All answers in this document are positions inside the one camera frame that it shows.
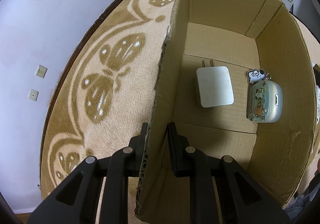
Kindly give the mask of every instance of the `fleece blanket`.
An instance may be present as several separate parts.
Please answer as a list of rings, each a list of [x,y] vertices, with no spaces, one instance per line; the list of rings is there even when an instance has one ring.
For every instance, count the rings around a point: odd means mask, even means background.
[[[87,156],[111,156],[148,122],[173,2],[124,0],[80,52],[45,134],[43,199]],[[129,180],[129,223],[141,223],[134,216],[137,183]]]

